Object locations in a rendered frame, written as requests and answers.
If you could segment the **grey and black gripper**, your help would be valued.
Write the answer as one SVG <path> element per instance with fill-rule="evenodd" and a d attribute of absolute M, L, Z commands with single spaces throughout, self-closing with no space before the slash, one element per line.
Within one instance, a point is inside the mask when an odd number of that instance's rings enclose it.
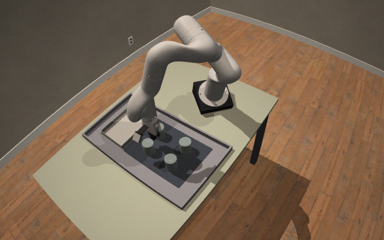
<path fill-rule="evenodd" d="M 154 141 L 156 139 L 156 136 L 160 136 L 159 134 L 159 131 L 161 132 L 161 127 L 160 127 L 160 123 L 158 121 L 158 119 L 154 119 L 154 121 L 150 122 L 150 123 L 144 123 L 142 121 L 142 125 L 146 125 L 148 126 L 148 129 L 146 131 L 148 131 L 149 135 L 150 135 L 150 138 Z M 158 133 L 158 134 L 157 134 Z"/>

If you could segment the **clear glass jar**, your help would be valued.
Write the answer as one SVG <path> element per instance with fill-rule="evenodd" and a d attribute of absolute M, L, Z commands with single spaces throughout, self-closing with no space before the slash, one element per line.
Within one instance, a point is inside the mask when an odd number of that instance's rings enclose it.
<path fill-rule="evenodd" d="M 192 143 L 189 137 L 182 137 L 179 140 L 180 152 L 184 155 L 190 154 L 192 151 Z"/>
<path fill-rule="evenodd" d="M 177 170 L 178 164 L 177 164 L 177 157 L 176 157 L 176 155 L 174 155 L 174 154 L 167 154 L 164 157 L 164 162 L 165 162 L 165 165 L 166 165 L 166 169 L 168 171 L 175 171 L 175 170 Z"/>
<path fill-rule="evenodd" d="M 160 133 L 160 137 L 158 137 L 158 136 L 156 136 L 157 137 L 157 139 L 163 139 L 165 136 L 166 136 L 166 134 L 165 134 L 165 130 L 164 130 L 164 125 L 162 124 L 162 123 L 160 123 L 160 127 L 161 127 L 161 132 L 159 131 L 159 133 Z"/>
<path fill-rule="evenodd" d="M 155 153 L 154 141 L 150 138 L 142 141 L 142 147 L 146 155 L 153 155 Z"/>

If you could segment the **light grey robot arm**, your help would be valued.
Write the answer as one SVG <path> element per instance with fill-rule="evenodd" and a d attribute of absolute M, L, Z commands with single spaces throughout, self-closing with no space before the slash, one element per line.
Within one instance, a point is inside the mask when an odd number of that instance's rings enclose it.
<path fill-rule="evenodd" d="M 240 66 L 230 53 L 192 16 L 178 18 L 174 31 L 183 44 L 164 41 L 153 46 L 146 56 L 142 83 L 127 104 L 127 117 L 131 122 L 150 123 L 157 119 L 154 97 L 160 91 L 169 63 L 208 62 L 211 65 L 207 80 L 199 88 L 201 101 L 211 107 L 223 105 L 229 95 L 226 85 L 241 77 Z"/>

